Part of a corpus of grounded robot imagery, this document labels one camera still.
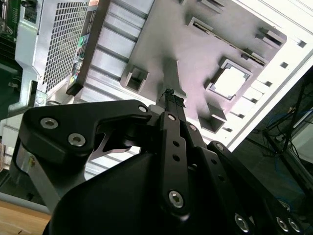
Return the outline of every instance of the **mounting hole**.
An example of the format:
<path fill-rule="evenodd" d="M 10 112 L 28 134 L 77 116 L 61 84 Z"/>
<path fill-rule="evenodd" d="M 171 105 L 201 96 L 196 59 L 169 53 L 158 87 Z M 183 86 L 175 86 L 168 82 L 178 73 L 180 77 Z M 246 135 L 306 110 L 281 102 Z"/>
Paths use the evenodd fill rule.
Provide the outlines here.
<path fill-rule="evenodd" d="M 175 145 L 176 147 L 179 147 L 179 143 L 176 141 L 173 141 L 173 145 Z"/>
<path fill-rule="evenodd" d="M 173 155 L 173 159 L 174 159 L 176 162 L 179 162 L 179 161 L 180 161 L 179 156 L 177 156 L 176 154 Z"/>
<path fill-rule="evenodd" d="M 73 133 L 68 137 L 68 142 L 73 146 L 82 147 L 86 143 L 86 139 L 81 134 Z"/>
<path fill-rule="evenodd" d="M 169 114 L 168 115 L 168 118 L 170 119 L 170 120 L 173 120 L 173 121 L 175 121 L 176 120 L 176 117 L 174 117 L 173 115 L 171 115 L 171 114 Z"/>
<path fill-rule="evenodd" d="M 225 178 L 222 175 L 218 175 L 218 178 L 220 179 L 220 181 L 225 182 Z"/>
<path fill-rule="evenodd" d="M 142 111 L 142 112 L 144 112 L 144 113 L 148 112 L 147 108 L 146 108 L 146 107 L 143 107 L 143 106 L 141 106 L 141 105 L 139 105 L 139 110 Z"/>
<path fill-rule="evenodd" d="M 49 129 L 49 130 L 55 129 L 59 126 L 56 120 L 54 120 L 53 118 L 49 118 L 49 117 L 41 119 L 40 124 L 43 128 Z"/>

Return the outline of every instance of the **metal plate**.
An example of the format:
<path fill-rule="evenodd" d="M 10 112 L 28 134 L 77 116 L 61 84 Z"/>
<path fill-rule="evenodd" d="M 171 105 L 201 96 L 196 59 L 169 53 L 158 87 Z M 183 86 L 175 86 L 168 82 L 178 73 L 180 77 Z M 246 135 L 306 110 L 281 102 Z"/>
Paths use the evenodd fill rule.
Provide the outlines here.
<path fill-rule="evenodd" d="M 240 49 L 249 48 L 268 61 L 278 50 L 255 38 L 261 28 L 271 26 L 231 0 L 225 1 L 221 14 L 196 0 L 189 0 L 185 5 L 176 0 L 156 1 L 129 61 L 150 73 L 140 95 L 156 101 L 164 82 L 164 61 L 175 59 L 178 61 L 180 85 L 187 94 L 186 115 L 197 120 L 198 116 L 209 116 L 207 103 L 228 113 L 263 69 L 254 67 L 241 58 L 240 51 L 213 35 L 187 26 L 192 16 L 212 27 L 214 34 Z M 253 73 L 253 79 L 249 79 L 244 84 L 245 89 L 231 101 L 204 89 L 219 71 L 223 57 Z"/>

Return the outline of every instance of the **cable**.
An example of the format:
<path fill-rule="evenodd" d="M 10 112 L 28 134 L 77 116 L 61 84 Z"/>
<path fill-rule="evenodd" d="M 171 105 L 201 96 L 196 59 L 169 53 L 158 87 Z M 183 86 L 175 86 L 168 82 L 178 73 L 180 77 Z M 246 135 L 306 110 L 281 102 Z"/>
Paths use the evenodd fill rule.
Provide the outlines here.
<path fill-rule="evenodd" d="M 298 115 L 301 115 L 301 114 L 306 114 L 306 113 L 312 112 L 312 111 L 313 111 L 313 109 L 309 109 L 309 110 L 306 110 L 306 111 L 303 111 L 303 112 L 298 113 L 297 116 L 298 116 Z M 284 118 L 285 116 L 287 116 L 287 115 L 289 115 L 289 114 L 290 114 L 290 113 L 286 113 L 286 114 L 276 114 L 276 115 L 274 115 L 273 118 L 269 120 L 269 122 L 268 122 L 268 124 L 267 124 L 267 127 L 269 127 L 269 126 L 271 125 L 271 123 L 275 120 L 275 117 L 277 117 L 277 116 L 279 116 L 279 117 L 282 116 L 281 118 L 279 118 L 279 119 L 282 119 L 282 118 Z"/>
<path fill-rule="evenodd" d="M 278 129 L 278 131 L 279 131 L 279 133 L 280 133 L 281 135 L 283 135 L 284 137 L 286 137 L 286 135 L 279 129 L 279 126 L 277 126 L 277 129 Z M 291 149 L 292 149 L 293 153 L 294 153 L 298 158 L 300 158 L 300 155 L 299 155 L 299 153 L 298 153 L 298 150 L 297 150 L 297 148 L 294 146 L 294 144 L 292 143 L 291 139 L 289 140 L 289 142 L 290 142 L 290 144 L 291 144 Z"/>

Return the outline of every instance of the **blue cable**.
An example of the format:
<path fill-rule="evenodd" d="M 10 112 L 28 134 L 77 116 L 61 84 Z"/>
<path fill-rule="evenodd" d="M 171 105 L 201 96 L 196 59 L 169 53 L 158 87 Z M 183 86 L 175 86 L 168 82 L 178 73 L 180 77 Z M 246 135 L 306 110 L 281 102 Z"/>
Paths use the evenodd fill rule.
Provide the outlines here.
<path fill-rule="evenodd" d="M 297 115 L 306 114 L 307 112 L 311 112 L 311 111 L 313 111 L 313 109 L 300 112 L 300 113 L 298 113 Z M 268 122 L 268 124 L 267 124 L 267 127 L 268 127 L 269 125 L 271 125 L 272 122 L 273 122 L 275 119 L 278 119 L 277 117 L 283 117 L 283 116 L 286 116 L 286 115 L 288 115 L 288 114 L 276 114 L 276 115 L 274 115 L 273 118 L 272 118 L 271 120 L 269 120 L 269 122 Z"/>

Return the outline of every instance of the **rectangular slot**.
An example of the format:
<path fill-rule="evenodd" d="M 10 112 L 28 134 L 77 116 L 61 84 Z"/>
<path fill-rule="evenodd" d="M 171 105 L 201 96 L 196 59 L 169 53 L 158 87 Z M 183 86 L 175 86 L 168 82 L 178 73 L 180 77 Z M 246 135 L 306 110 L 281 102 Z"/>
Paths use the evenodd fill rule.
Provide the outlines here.
<path fill-rule="evenodd" d="M 233 130 L 232 129 L 230 129 L 230 128 L 225 128 L 225 127 L 223 127 L 223 129 L 225 130 L 225 131 L 227 131 L 227 132 L 232 132 Z"/>
<path fill-rule="evenodd" d="M 225 122 L 227 122 L 226 116 L 223 110 L 216 108 L 210 104 L 207 105 L 210 111 L 210 117 L 199 118 L 201 128 L 212 133 L 217 133 L 225 124 Z"/>
<path fill-rule="evenodd" d="M 283 63 L 280 64 L 280 67 L 285 69 L 285 68 L 288 67 L 288 64 L 286 62 L 283 62 Z"/>
<path fill-rule="evenodd" d="M 212 9 L 213 11 L 219 14 L 223 12 L 223 7 L 224 7 L 221 2 L 222 1 L 220 0 L 201 0 L 201 3 L 203 5 L 209 7 L 210 9 Z"/>
<path fill-rule="evenodd" d="M 262 34 L 257 34 L 256 38 L 266 43 L 269 47 L 280 49 L 287 40 L 286 38 L 279 36 L 273 30 L 261 28 L 260 31 Z"/>
<path fill-rule="evenodd" d="M 306 46 L 307 43 L 303 42 L 300 40 L 300 42 L 298 43 L 298 46 L 301 48 L 304 48 Z"/>
<path fill-rule="evenodd" d="M 208 26 L 206 23 L 202 22 L 201 20 L 197 19 L 196 17 L 192 17 L 188 26 L 191 26 L 193 28 L 197 28 L 201 30 L 202 32 L 206 34 L 211 34 L 211 31 L 213 30 L 212 27 Z"/>
<path fill-rule="evenodd" d="M 266 59 L 250 49 L 246 49 L 245 53 L 243 53 L 241 57 L 257 68 L 262 69 L 266 64 L 268 64 L 268 61 Z"/>
<path fill-rule="evenodd" d="M 132 66 L 128 72 L 123 74 L 120 83 L 123 87 L 139 93 L 146 82 L 148 74 L 147 71 Z"/>
<path fill-rule="evenodd" d="M 278 34 L 274 33 L 271 30 L 261 28 L 260 31 L 263 32 L 267 38 L 269 38 L 271 41 L 275 42 L 279 46 L 281 46 L 286 41 L 282 37 L 280 37 Z"/>

